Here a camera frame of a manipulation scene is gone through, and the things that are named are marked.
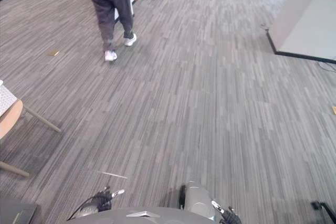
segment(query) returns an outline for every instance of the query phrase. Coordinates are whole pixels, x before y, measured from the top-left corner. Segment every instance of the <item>chair seat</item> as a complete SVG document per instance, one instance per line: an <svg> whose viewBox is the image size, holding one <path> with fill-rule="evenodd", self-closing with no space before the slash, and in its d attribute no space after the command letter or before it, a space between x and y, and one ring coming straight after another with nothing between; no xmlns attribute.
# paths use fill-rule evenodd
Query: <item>chair seat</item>
<svg viewBox="0 0 336 224"><path fill-rule="evenodd" d="M21 100L15 102L1 117L0 117L0 139L2 139L20 118L23 110Z"/></svg>

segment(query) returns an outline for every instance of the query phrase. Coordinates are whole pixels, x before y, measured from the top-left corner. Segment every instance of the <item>small paper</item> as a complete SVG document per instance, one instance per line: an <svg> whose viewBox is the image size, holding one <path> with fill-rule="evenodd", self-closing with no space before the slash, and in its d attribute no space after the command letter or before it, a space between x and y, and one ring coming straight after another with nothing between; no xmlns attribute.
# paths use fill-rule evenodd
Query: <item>small paper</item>
<svg viewBox="0 0 336 224"><path fill-rule="evenodd" d="M50 51L50 52L48 53L48 55L49 55L49 56L56 56L56 55L58 55L58 53L59 53L59 50L54 49L54 50Z"/></svg>

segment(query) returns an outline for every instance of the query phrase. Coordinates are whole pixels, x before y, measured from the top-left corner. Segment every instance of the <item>person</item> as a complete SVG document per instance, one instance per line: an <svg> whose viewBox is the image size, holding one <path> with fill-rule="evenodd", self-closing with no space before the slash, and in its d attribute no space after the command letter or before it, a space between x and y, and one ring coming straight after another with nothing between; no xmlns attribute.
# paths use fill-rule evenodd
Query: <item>person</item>
<svg viewBox="0 0 336 224"><path fill-rule="evenodd" d="M115 47L112 44L114 32L114 9L119 13L119 20L124 28L124 44L132 46L137 40L133 33L133 15L130 0L92 0L98 19L98 26L103 40L105 61L117 59Z"/></svg>

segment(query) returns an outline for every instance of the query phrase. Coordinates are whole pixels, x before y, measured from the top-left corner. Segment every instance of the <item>wooden chair leg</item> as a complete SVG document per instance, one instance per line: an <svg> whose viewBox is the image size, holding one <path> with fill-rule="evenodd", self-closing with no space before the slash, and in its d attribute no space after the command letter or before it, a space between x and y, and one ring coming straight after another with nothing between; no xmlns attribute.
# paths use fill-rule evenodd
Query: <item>wooden chair leg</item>
<svg viewBox="0 0 336 224"><path fill-rule="evenodd" d="M8 171L13 172L13 173L16 173L18 175L22 175L24 177L28 177L29 176L29 173L25 172L24 170L16 168L16 167L14 167L12 165L8 165L8 164L6 164L4 162L1 162L1 161L0 161L0 168L4 169L4 170L8 170Z"/></svg>
<svg viewBox="0 0 336 224"><path fill-rule="evenodd" d="M52 123L50 123L48 120L46 120L45 118L43 118L42 116L40 116L39 114L37 114L35 111L31 110L30 108L28 108L26 105L24 105L26 111L35 116L37 119L39 119L41 122L45 123L46 125L48 125L49 127L51 127L54 131L57 132L61 132L62 130L58 127L56 127L55 125L53 125Z"/></svg>

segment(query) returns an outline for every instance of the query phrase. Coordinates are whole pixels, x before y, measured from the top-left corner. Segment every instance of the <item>leg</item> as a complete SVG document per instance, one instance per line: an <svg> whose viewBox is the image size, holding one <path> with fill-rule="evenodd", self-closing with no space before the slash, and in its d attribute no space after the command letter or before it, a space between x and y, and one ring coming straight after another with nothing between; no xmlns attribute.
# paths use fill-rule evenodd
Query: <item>leg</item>
<svg viewBox="0 0 336 224"><path fill-rule="evenodd" d="M37 114L35 111L31 110L30 108L28 108L26 105L24 105L24 108L26 109L26 111L33 115L34 117L36 117L37 119L39 119L41 122L47 124L49 127L51 127L54 131L57 132L61 132L62 130L56 126L54 126L52 123L50 123L48 120L46 120L45 118L43 118L42 116L40 116L39 114Z"/></svg>
<svg viewBox="0 0 336 224"><path fill-rule="evenodd" d="M130 0L110 0L117 8L120 18L120 23L124 28L124 38L133 38L133 15L131 12Z"/></svg>
<svg viewBox="0 0 336 224"><path fill-rule="evenodd" d="M104 51L114 51L112 45L114 32L114 5L109 0L92 0L103 40Z"/></svg>
<svg viewBox="0 0 336 224"><path fill-rule="evenodd" d="M25 172L24 170L20 170L19 168L16 168L12 165L8 165L8 164L6 164L4 162L1 162L1 161L0 161L0 168L3 169L3 170L8 170L10 172L16 173L18 175L22 175L24 177L29 176L29 173Z"/></svg>

